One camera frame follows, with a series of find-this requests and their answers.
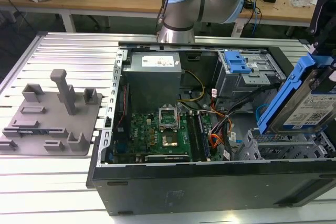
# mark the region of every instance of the yellow wire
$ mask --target yellow wire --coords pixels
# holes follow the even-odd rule
[[[202,93],[199,97],[197,98],[194,98],[194,99],[181,99],[181,100],[177,100],[178,102],[197,102],[199,101],[200,99],[203,98],[204,94],[205,94],[205,87],[203,85],[203,83],[201,82],[201,80],[192,72],[190,72],[189,70],[185,70],[187,73],[190,73],[202,86]]]

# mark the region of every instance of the expansion slot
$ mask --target expansion slot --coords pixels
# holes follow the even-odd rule
[[[187,125],[193,161],[206,161],[204,146],[202,141],[202,131],[197,116],[188,115]]]

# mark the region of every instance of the green circuit board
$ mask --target green circuit board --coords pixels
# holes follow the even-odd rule
[[[165,116],[164,123],[174,123],[172,115]],[[133,153],[179,153],[190,154],[190,145],[188,140],[188,130],[186,123],[186,114],[180,115],[180,129],[177,130],[177,146],[164,147],[162,144],[163,133],[159,130],[159,115],[154,114],[133,114],[131,120],[131,140],[129,151]]]
[[[180,128],[169,134],[176,134],[176,146],[164,146],[163,139],[167,134],[159,129],[159,114],[132,114],[131,119],[131,141],[128,143],[127,153],[148,153],[148,154],[176,154],[189,155],[192,162],[191,147],[187,128],[187,115],[180,114]],[[163,118],[164,123],[174,123],[173,114],[166,114]],[[212,128],[211,118],[208,114],[202,114],[203,129],[208,136]],[[219,154],[210,157],[212,161],[220,161]]]

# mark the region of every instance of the label sticker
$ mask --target label sticker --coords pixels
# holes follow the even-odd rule
[[[248,66],[249,68],[257,68],[257,67],[258,67],[258,65],[255,64],[255,63],[248,63],[247,66]]]
[[[213,98],[217,98],[217,89],[211,89],[211,94]]]
[[[32,131],[18,131],[18,133],[22,133],[22,134],[33,134]]]
[[[292,129],[301,129],[317,125],[335,106],[336,95],[311,94],[295,109],[284,126],[294,125]]]
[[[336,71],[329,75],[329,80],[336,82]]]
[[[227,152],[226,150],[224,150],[224,152],[223,152],[223,156],[224,156],[227,160],[230,160],[230,153]]]
[[[235,142],[236,141],[236,132],[231,131],[229,136],[229,140]]]
[[[173,56],[143,56],[141,66],[143,67],[173,67]]]

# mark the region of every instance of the cpu socket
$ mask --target cpu socket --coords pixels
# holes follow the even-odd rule
[[[162,147],[177,147],[177,132],[162,132]]]

